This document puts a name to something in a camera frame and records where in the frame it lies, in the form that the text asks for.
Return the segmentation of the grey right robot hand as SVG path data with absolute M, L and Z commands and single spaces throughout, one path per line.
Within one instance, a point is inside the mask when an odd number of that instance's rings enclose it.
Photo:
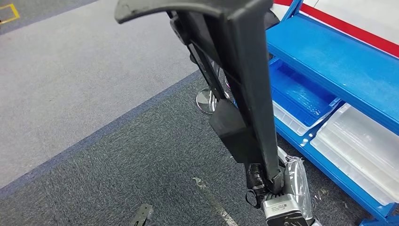
M 266 216 L 266 223 L 281 226 L 311 226 L 315 222 L 312 213 L 311 198 L 303 160 L 288 155 L 278 148 L 278 157 L 283 164 L 282 191 L 274 194 L 266 187 L 258 164 L 246 166 L 248 195 L 252 194 L 256 200 L 252 206 L 262 209 Z

